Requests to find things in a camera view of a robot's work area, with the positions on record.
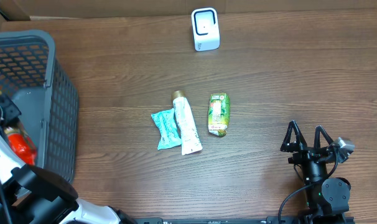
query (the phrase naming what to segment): light blue pouch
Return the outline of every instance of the light blue pouch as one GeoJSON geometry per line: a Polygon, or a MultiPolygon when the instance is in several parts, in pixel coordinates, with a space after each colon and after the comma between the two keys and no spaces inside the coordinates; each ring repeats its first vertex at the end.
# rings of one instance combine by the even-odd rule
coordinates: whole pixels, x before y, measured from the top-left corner
{"type": "Polygon", "coordinates": [[[177,126],[174,115],[175,110],[173,108],[151,115],[152,120],[161,133],[161,140],[159,140],[158,150],[170,149],[182,144],[182,140],[179,137],[179,134],[177,134],[177,126]]]}

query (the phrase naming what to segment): white tube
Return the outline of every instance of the white tube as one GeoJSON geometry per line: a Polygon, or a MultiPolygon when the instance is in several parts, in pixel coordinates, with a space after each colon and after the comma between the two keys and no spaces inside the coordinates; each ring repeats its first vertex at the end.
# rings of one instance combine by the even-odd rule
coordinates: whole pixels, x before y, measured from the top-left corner
{"type": "Polygon", "coordinates": [[[189,102],[182,91],[172,94],[177,125],[182,136],[182,155],[202,150],[189,102]]]}

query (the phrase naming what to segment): wood grain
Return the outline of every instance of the wood grain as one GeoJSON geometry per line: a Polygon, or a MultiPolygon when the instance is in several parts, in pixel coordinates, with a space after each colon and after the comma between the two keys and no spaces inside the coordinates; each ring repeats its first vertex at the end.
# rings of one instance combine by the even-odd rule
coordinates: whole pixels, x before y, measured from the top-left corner
{"type": "MultiPolygon", "coordinates": [[[[308,142],[324,125],[356,151],[335,177],[352,183],[349,215],[377,223],[377,10],[220,15],[221,47],[194,52],[189,16],[7,22],[43,29],[78,88],[80,196],[134,217],[275,215],[300,187],[279,152],[296,119],[308,142]],[[157,151],[150,114],[185,90],[204,150],[157,151]],[[211,93],[231,98],[228,134],[207,131],[211,93]]],[[[295,214],[303,195],[284,214],[295,214]]]]}

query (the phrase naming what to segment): crate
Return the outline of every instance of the crate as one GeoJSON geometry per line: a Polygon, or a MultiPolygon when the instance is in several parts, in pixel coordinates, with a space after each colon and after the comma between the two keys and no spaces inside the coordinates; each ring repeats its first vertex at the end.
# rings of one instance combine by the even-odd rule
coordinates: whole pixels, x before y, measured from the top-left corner
{"type": "Polygon", "coordinates": [[[0,89],[22,113],[19,118],[37,146],[35,164],[72,182],[78,93],[57,61],[48,33],[0,33],[0,89]]]}

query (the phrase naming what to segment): black cable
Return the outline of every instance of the black cable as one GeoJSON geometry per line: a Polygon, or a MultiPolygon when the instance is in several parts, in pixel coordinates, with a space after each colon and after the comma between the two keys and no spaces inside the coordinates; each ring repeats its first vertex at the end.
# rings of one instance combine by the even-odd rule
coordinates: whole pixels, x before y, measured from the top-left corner
{"type": "Polygon", "coordinates": [[[298,170],[296,170],[296,166],[298,166],[300,169],[302,169],[302,168],[301,168],[300,165],[296,165],[296,164],[294,164],[294,170],[295,170],[295,173],[296,173],[296,175],[298,176],[299,180],[303,182],[303,179],[302,179],[302,177],[299,175],[298,170]]]}
{"type": "Polygon", "coordinates": [[[288,201],[291,197],[293,197],[295,194],[298,194],[299,192],[301,192],[301,191],[303,191],[303,190],[305,190],[305,189],[308,189],[309,187],[313,187],[315,184],[318,184],[318,183],[320,183],[320,182],[323,182],[323,181],[327,180],[327,179],[330,178],[330,176],[335,172],[335,170],[336,170],[337,167],[338,167],[338,153],[337,153],[337,150],[336,150],[336,149],[334,149],[332,153],[333,153],[334,156],[335,156],[335,164],[333,165],[332,170],[328,173],[328,175],[326,176],[326,178],[323,178],[323,179],[321,179],[321,180],[319,180],[319,181],[316,181],[316,182],[314,182],[314,183],[312,183],[312,184],[306,185],[306,186],[304,186],[304,187],[302,187],[302,188],[300,188],[300,189],[294,191],[294,192],[291,193],[290,195],[288,195],[288,197],[286,197],[286,199],[281,203],[280,209],[278,210],[278,224],[282,224],[282,223],[281,223],[282,208],[284,207],[284,205],[287,203],[287,201],[288,201]]]}
{"type": "Polygon", "coordinates": [[[1,200],[2,200],[2,206],[3,206],[4,215],[6,217],[7,223],[12,224],[13,222],[12,222],[12,218],[11,218],[10,212],[9,212],[9,205],[7,204],[7,200],[6,200],[5,194],[3,192],[1,180],[0,180],[0,197],[1,197],[1,200]]]}

